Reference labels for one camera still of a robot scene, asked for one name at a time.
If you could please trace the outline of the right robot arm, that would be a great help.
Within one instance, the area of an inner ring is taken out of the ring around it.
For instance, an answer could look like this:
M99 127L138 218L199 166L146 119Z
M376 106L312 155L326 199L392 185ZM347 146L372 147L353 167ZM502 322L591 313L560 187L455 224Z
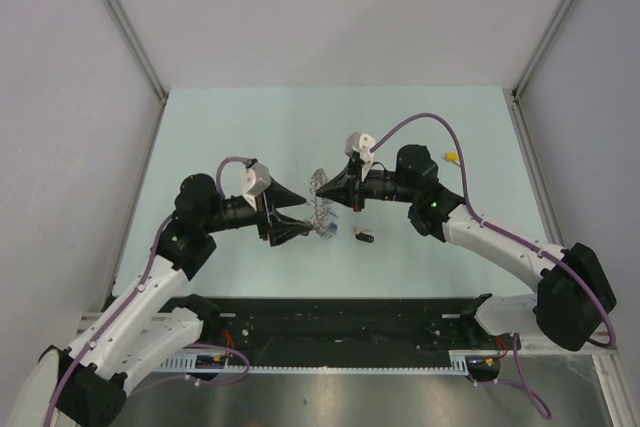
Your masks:
M424 146L409 144L396 155L394 170L376 169L353 152L345 168L316 192L360 212L368 200L409 206L418 234L467 249L520 280L529 293L483 294L461 323L463 340L484 348L503 334L541 334L568 351L592 343L603 315L616 305L595 252L528 240L475 215L469 203L438 179L438 166Z

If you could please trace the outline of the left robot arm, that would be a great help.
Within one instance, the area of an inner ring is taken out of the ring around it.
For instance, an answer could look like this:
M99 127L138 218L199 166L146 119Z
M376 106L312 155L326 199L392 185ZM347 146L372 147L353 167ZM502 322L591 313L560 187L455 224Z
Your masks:
M241 182L242 194L227 197L208 174L183 180L144 268L83 334L56 350L58 380L41 425L50 426L63 414L80 426L108 426L165 359L219 339L213 306L197 298L175 308L163 323L150 324L214 253L214 233L254 226L260 239L279 246L311 231L308 222L281 214L306 200L273 180L264 165L248 167Z

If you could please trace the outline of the black solid tag key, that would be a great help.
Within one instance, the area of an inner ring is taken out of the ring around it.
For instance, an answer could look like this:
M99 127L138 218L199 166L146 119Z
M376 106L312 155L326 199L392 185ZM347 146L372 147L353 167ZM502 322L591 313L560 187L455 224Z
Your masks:
M355 227L353 229L353 234L355 239L361 242L373 243L375 241L372 230L368 228Z

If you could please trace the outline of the metal disc keyring organizer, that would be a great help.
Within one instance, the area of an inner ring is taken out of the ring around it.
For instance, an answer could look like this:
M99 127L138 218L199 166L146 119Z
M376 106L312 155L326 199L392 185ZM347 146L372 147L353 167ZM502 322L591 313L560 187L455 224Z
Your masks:
M322 239L329 239L337 234L337 215L332 212L332 201L317 195L318 190L329 182L324 169L318 168L313 172L309 182L309 200L307 204L312 208L309 222L313 231Z

